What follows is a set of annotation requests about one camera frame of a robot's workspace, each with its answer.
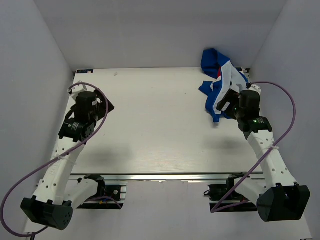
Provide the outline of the blue white red jacket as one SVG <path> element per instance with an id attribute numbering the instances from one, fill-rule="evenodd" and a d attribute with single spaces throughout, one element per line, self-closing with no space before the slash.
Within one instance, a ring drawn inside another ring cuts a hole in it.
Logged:
<path id="1" fill-rule="evenodd" d="M 231 59 L 214 48 L 202 52 L 201 69 L 205 75 L 211 78 L 204 81 L 199 90 L 207 96 L 205 110 L 211 115 L 214 123 L 220 122 L 220 117 L 229 117 L 224 113 L 226 107 L 217 110 L 217 104 L 223 99 L 228 90 L 237 93 L 246 89 L 249 82 L 231 63 Z"/>

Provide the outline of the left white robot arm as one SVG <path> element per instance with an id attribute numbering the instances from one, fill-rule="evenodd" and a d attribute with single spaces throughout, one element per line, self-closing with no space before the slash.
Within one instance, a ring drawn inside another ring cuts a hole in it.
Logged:
<path id="1" fill-rule="evenodd" d="M 98 121 L 115 108 L 98 90 L 82 90 L 74 99 L 54 147 L 53 157 L 57 161 L 49 164 L 32 197 L 24 198 L 20 205 L 31 222 L 61 231 L 69 225 L 74 210 L 86 200 L 105 196 L 104 178 L 98 174 L 86 175 L 70 191 L 66 187 L 85 140 L 99 128 Z"/>

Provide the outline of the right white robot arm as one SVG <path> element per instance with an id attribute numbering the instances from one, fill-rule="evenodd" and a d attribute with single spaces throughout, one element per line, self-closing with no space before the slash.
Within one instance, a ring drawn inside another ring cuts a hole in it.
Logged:
<path id="1" fill-rule="evenodd" d="M 261 167 L 265 187 L 250 178 L 249 170 L 244 176 L 233 176 L 225 188 L 226 194 L 211 210 L 222 210 L 220 204 L 227 198 L 233 200 L 243 196 L 253 203 L 264 222 L 296 221 L 304 214 L 311 193 L 306 185 L 300 185 L 287 168 L 274 140 L 272 126 L 266 117 L 260 115 L 260 94 L 254 90 L 240 93 L 230 89 L 217 104 L 222 110 L 229 104 L 226 114 L 238 122 L 238 128 L 253 149 Z"/>

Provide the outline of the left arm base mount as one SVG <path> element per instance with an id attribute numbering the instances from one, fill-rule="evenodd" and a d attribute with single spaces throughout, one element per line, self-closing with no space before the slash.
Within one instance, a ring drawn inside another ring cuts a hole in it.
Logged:
<path id="1" fill-rule="evenodd" d="M 78 209 L 84 210 L 121 210 L 124 201 L 126 199 L 127 184 L 125 182 L 117 181 L 105 181 L 102 183 L 104 178 L 98 174 L 90 174 L 85 177 L 77 179 L 77 183 L 80 184 L 83 180 L 94 180 L 98 183 L 98 191 L 95 195 L 87 200 Z"/>

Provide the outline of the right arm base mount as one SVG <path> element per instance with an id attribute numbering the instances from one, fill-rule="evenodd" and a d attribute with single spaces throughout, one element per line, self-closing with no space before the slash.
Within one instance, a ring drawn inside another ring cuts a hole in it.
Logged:
<path id="1" fill-rule="evenodd" d="M 208 190 L 206 190 L 203 195 L 205 197 L 208 197 L 210 200 L 209 206 L 210 210 L 213 209 L 213 207 L 218 203 L 218 201 L 235 185 L 235 180 L 240 179 L 244 176 L 243 173 L 238 174 L 231 174 L 226 179 L 226 182 L 224 184 L 210 184 L 208 185 Z M 245 202 L 247 199 L 233 191 L 225 200 L 221 203 L 219 208 L 223 208 L 232 204 Z M 256 212 L 257 207 L 251 203 L 251 202 L 245 202 L 244 204 L 233 206 L 230 208 L 225 208 L 221 210 L 220 212 Z"/>

